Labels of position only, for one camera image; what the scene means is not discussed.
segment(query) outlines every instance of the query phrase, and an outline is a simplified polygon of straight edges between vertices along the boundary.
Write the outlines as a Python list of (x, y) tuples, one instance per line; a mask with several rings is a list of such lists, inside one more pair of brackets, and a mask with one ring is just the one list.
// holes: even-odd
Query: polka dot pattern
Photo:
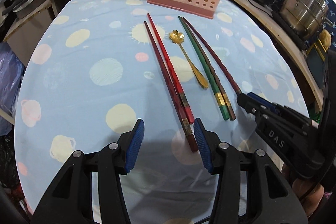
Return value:
[(48, 44), (38, 45), (31, 56), (31, 61), (37, 65), (42, 65), (49, 59), (51, 52), (51, 47)]
[[(120, 178), (127, 205), (136, 205), (136, 211), (142, 212), (139, 218), (138, 213), (129, 210), (132, 221), (192, 224), (206, 216), (195, 216), (190, 198), (178, 197), (179, 189), (184, 189), (198, 204), (210, 204), (215, 179), (204, 169), (199, 152), (190, 151), (181, 129), (144, 27), (144, 20), (149, 23), (147, 12), (156, 24), (194, 116), (202, 119), (207, 130), (218, 133), (222, 141), (239, 149), (254, 152), (264, 147), (261, 140), (252, 137), (254, 116), (241, 111), (239, 119), (224, 121), (211, 88), (203, 90), (197, 84), (182, 51), (168, 38), (172, 30), (184, 32), (177, 18), (180, 11), (147, 0), (71, 0), (37, 45), (19, 93), (16, 162), (33, 210), (47, 186), (39, 182), (50, 181), (75, 150), (99, 151), (132, 130), (141, 118), (145, 135), (135, 167)], [(187, 13), (184, 16), (243, 92), (254, 92), (307, 115), (289, 67), (274, 51), (269, 37), (242, 10), (221, 0), (213, 20)], [(183, 46), (205, 76), (187, 35)], [(234, 91), (203, 48), (239, 114), (241, 108), (233, 99)], [(279, 162), (276, 155), (270, 155)], [(97, 191), (96, 183), (93, 181), (93, 192)], [(146, 198), (162, 189), (172, 200)], [(93, 193), (92, 201), (99, 219), (97, 193)], [(158, 212), (155, 219), (153, 211)]]
[(278, 89), (279, 83), (273, 75), (266, 75), (265, 78), (273, 89), (275, 89), (275, 90)]
[(70, 34), (68, 39), (65, 42), (65, 46), (69, 48), (76, 47), (82, 44), (86, 39), (90, 37), (90, 31), (87, 29), (80, 29), (76, 32)]
[(121, 79), (123, 67), (116, 59), (105, 58), (90, 68), (89, 75), (96, 85), (111, 85)]
[(249, 52), (255, 52), (255, 46), (250, 40), (247, 40), (246, 38), (242, 38), (240, 40), (240, 43), (244, 46), (245, 49), (247, 49)]
[(218, 13), (217, 18), (226, 23), (232, 23), (232, 18), (226, 13)]
[(131, 131), (137, 121), (134, 110), (127, 104), (118, 104), (106, 114), (106, 123), (115, 133)]
[(171, 151), (174, 157), (183, 165), (195, 165), (202, 162), (198, 152), (190, 150), (188, 141), (182, 129), (176, 132), (171, 142)]

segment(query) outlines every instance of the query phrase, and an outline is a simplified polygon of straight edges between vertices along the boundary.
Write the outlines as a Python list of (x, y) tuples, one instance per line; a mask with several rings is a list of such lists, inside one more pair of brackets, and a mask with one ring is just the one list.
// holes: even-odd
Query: dark red chopstick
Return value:
[(153, 22), (153, 20), (151, 18), (151, 15), (147, 14), (147, 16), (148, 16), (148, 19), (149, 19), (149, 21), (151, 23), (151, 26), (153, 28), (153, 31), (154, 31), (156, 39), (157, 39), (157, 41), (159, 43), (159, 46), (161, 48), (163, 57), (166, 60), (166, 64), (168, 66), (170, 77), (171, 77), (171, 79), (173, 81), (173, 85), (175, 87), (175, 90), (176, 90), (177, 94), (179, 95), (179, 97), (181, 99), (181, 103), (182, 103), (182, 105), (184, 107), (184, 110), (185, 110), (185, 113), (187, 115), (188, 121), (189, 121), (189, 123), (194, 123), (195, 118), (194, 118), (193, 112), (191, 111), (190, 105), (189, 105), (189, 103), (187, 101), (187, 97), (184, 94), (184, 91), (183, 91), (182, 85), (181, 85), (181, 83), (179, 81), (179, 78), (177, 77), (177, 75), (175, 73), (173, 64), (170, 62), (168, 53), (167, 53), (167, 51), (165, 49), (165, 46), (163, 45), (163, 42), (162, 42), (161, 37), (160, 37), (160, 35), (159, 35), (156, 27), (155, 27), (155, 24), (154, 24), (154, 22)]
[(193, 32), (198, 36), (198, 38), (202, 41), (202, 43), (204, 44), (204, 46), (207, 48), (207, 50), (210, 52), (211, 56), (214, 58), (214, 60), (217, 62), (217, 64), (219, 65), (219, 67), (221, 68), (221, 70), (224, 72), (226, 78), (228, 79), (228, 81), (230, 82), (232, 88), (234, 89), (234, 91), (236, 92), (237, 95), (241, 94), (242, 91), (240, 90), (239, 86), (237, 85), (237, 83), (234, 81), (232, 75), (228, 72), (227, 68), (224, 66), (224, 64), (222, 63), (222, 61), (219, 59), (219, 57), (216, 55), (216, 53), (213, 51), (213, 49), (211, 49), (211, 47), (209, 46), (209, 44), (205, 41), (205, 39), (199, 34), (198, 31), (196, 31), (196, 29), (190, 24), (189, 21), (187, 21), (184, 18), (185, 22), (189, 25), (189, 27), (193, 30)]
[(198, 146), (197, 146), (194, 134), (193, 134), (193, 132), (190, 128), (190, 124), (188, 122), (188, 119), (187, 119), (187, 116), (186, 116), (186, 113), (185, 113), (185, 109), (181, 105), (180, 98), (177, 95), (176, 90), (174, 88), (174, 85), (173, 85), (173, 83), (170, 79), (170, 76), (169, 76), (169, 73), (167, 71), (166, 65), (164, 64), (164, 61), (161, 57), (159, 49), (158, 49), (158, 47), (155, 43), (154, 37), (152, 36), (151, 30), (149, 29), (149, 26), (148, 26), (147, 22), (144, 22), (144, 24), (146, 26), (149, 38), (152, 42), (157, 61), (159, 62), (159, 65), (160, 65), (160, 68), (161, 68), (161, 71), (162, 71), (162, 74), (163, 74), (163, 78), (165, 79), (170, 97), (171, 97), (171, 99), (174, 103), (174, 107), (176, 109), (178, 118), (179, 118), (180, 123), (182, 125), (185, 137), (188, 140), (191, 151), (196, 152), (198, 150)]

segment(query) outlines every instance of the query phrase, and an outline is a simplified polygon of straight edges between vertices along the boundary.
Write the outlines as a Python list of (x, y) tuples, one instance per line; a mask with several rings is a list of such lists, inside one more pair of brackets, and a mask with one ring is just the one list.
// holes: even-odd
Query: flower-shaped spoon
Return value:
[(191, 69), (193, 70), (194, 75), (196, 76), (198, 83), (201, 85), (201, 87), (207, 89), (209, 87), (208, 81), (205, 79), (202, 73), (200, 73), (200, 71), (196, 68), (196, 66), (192, 63), (187, 53), (185, 52), (184, 48), (182, 47), (182, 43), (184, 42), (184, 34), (178, 32), (177, 30), (174, 30), (169, 34), (169, 38), (173, 41), (173, 43), (178, 44), (180, 46), (185, 58), (187, 59), (189, 65), (191, 66)]

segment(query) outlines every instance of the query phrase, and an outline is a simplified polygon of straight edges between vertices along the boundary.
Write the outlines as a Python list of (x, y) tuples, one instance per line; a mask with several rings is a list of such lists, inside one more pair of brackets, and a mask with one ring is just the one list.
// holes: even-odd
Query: black gripper frame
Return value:
[(253, 94), (240, 94), (237, 103), (255, 115), (256, 133), (291, 167), (297, 178), (320, 182), (325, 191), (336, 186), (336, 53), (325, 59), (324, 101), (318, 128), (289, 107)]
[[(210, 173), (219, 174), (209, 224), (308, 223), (289, 183), (263, 150), (256, 150), (254, 153), (238, 151), (221, 142), (216, 133), (206, 131), (199, 118), (195, 122), (201, 127), (210, 149), (213, 166)], [(247, 210), (240, 217), (241, 171), (246, 171), (247, 174)]]
[(84, 154), (77, 150), (63, 164), (50, 183), (31, 224), (94, 224), (91, 197), (92, 172), (98, 172), (101, 220), (104, 224), (130, 224), (119, 175), (127, 175), (126, 151), (133, 131), (120, 136), (99, 152)]

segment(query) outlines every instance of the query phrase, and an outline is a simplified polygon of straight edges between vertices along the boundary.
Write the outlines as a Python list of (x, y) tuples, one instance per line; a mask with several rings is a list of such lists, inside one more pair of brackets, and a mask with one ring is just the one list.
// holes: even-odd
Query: spoon handle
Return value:
[(202, 75), (202, 73), (200, 73), (200, 71), (196, 68), (196, 66), (192, 63), (189, 56), (187, 55), (184, 48), (182, 47), (182, 45), (179, 44), (179, 46), (180, 46), (185, 58), (187, 59), (188, 63), (190, 64), (191, 69), (193, 70), (193, 73), (195, 74), (198, 83), (201, 85), (202, 88), (207, 89), (209, 87), (208, 81), (205, 79), (205, 77)]

